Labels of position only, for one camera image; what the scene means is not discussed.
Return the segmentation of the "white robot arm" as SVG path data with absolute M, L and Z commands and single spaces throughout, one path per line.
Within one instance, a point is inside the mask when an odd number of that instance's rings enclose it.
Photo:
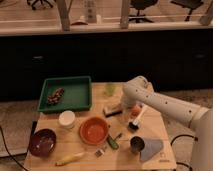
M 213 171 L 213 108 L 156 93 L 148 89 L 148 84 L 143 76 L 125 82 L 122 107 L 130 108 L 140 102 L 194 131 L 190 171 Z

